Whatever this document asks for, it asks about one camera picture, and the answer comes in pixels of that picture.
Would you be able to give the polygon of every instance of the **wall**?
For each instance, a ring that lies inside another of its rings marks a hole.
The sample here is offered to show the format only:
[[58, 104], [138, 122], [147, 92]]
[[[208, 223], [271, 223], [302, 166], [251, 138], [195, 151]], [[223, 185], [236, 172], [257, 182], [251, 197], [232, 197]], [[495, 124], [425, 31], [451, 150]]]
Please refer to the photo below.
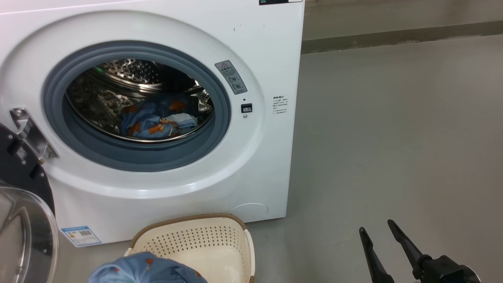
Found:
[[501, 0], [308, 0], [303, 39], [495, 20]]

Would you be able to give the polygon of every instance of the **door hinge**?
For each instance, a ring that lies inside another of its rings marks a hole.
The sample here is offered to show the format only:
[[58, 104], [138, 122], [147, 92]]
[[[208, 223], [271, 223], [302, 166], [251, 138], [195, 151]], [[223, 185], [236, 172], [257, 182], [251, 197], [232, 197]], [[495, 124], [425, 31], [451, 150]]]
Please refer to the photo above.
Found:
[[41, 164], [50, 158], [58, 157], [56, 151], [54, 151], [25, 108], [11, 109], [11, 117], [18, 127], [17, 137], [22, 139], [33, 150]]

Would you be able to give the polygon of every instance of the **washing machine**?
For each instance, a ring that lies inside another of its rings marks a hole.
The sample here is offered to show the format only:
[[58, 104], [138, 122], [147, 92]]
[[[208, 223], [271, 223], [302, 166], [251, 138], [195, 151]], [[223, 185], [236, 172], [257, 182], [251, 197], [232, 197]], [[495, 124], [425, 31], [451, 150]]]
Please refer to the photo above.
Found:
[[303, 13], [300, 0], [2, 2], [0, 179], [46, 201], [79, 247], [195, 214], [284, 217]]

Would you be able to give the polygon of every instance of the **perforated basket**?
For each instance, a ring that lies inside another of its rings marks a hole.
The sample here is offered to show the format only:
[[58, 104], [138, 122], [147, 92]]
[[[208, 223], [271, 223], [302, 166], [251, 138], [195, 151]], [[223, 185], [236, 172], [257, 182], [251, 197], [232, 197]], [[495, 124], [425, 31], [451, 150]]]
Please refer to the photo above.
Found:
[[241, 219], [207, 214], [152, 224], [134, 237], [124, 256], [151, 252], [198, 271], [208, 283], [253, 283], [255, 251]]

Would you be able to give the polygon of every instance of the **blue clothing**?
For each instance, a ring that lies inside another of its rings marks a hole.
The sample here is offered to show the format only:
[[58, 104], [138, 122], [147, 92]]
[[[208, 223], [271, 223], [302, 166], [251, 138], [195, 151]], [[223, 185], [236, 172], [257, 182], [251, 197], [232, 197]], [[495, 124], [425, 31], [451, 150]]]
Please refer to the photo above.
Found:
[[183, 134], [197, 125], [197, 119], [189, 111], [186, 96], [158, 95], [122, 109], [120, 132], [140, 138]]
[[89, 283], [207, 283], [192, 268], [149, 252], [122, 257], [98, 267]]

